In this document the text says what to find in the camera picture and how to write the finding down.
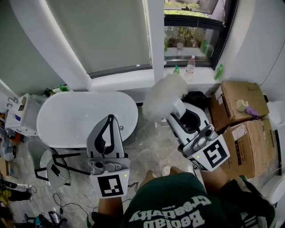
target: purple object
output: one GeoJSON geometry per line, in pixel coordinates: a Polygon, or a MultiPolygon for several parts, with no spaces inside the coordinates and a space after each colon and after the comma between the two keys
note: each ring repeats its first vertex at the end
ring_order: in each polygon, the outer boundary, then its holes
{"type": "Polygon", "coordinates": [[[16,118],[17,121],[21,121],[21,117],[17,116],[16,114],[15,114],[15,118],[16,118]]]}
{"type": "Polygon", "coordinates": [[[259,118],[258,112],[255,109],[253,109],[252,107],[247,107],[245,109],[245,112],[250,114],[254,119],[258,119],[259,118]]]}

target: plastic bottle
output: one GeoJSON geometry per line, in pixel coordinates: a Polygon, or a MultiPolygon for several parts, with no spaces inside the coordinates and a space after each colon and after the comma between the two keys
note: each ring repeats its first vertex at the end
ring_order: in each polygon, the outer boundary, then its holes
{"type": "Polygon", "coordinates": [[[62,84],[59,84],[59,89],[62,91],[62,92],[67,92],[69,91],[68,88],[62,84]]]}
{"type": "Polygon", "coordinates": [[[173,74],[180,74],[178,65],[175,65],[175,70],[173,71],[173,74]]]}
{"type": "Polygon", "coordinates": [[[192,77],[195,68],[195,56],[192,55],[191,59],[189,59],[186,67],[186,77],[192,77]]]}
{"type": "Polygon", "coordinates": [[[222,73],[223,73],[223,64],[221,64],[221,65],[218,67],[214,79],[217,80],[217,79],[221,76],[222,73]]]}

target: plants outside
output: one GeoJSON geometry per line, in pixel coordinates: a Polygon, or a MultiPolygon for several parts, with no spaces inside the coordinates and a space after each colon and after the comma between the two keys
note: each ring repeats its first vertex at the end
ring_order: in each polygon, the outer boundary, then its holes
{"type": "MultiPolygon", "coordinates": [[[[180,2],[168,2],[165,0],[164,6],[173,7],[186,7],[189,8],[199,8],[198,4],[192,3],[180,3],[180,2]]],[[[206,17],[209,15],[200,12],[191,12],[185,10],[164,10],[164,14],[175,14],[175,15],[188,15],[188,16],[198,16],[206,17]]],[[[173,48],[177,46],[177,43],[183,43],[184,47],[196,47],[199,48],[204,40],[206,29],[195,28],[195,27],[182,27],[182,26],[165,26],[165,45],[167,48],[173,48]]]]}

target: white fluffy object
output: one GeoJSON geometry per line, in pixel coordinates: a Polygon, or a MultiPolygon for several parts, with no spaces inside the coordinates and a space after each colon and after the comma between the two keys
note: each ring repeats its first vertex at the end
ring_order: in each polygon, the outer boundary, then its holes
{"type": "Polygon", "coordinates": [[[187,94],[187,84],[178,74],[168,74],[159,80],[148,92],[142,106],[142,113],[147,120],[160,121],[174,112],[177,97],[187,94]]]}

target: faucet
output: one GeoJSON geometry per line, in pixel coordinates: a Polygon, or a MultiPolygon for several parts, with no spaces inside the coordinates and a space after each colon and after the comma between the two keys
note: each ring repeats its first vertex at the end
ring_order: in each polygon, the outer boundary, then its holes
{"type": "Polygon", "coordinates": [[[7,107],[9,108],[9,106],[11,106],[11,107],[13,107],[13,104],[11,103],[11,101],[10,100],[12,100],[14,103],[16,103],[16,104],[18,104],[18,100],[17,100],[17,98],[8,98],[8,103],[7,103],[7,107]]]}
{"type": "Polygon", "coordinates": [[[17,98],[8,98],[8,102],[11,104],[11,102],[10,102],[10,99],[13,101],[13,102],[15,102],[16,104],[18,104],[18,100],[17,100],[17,98]]]}

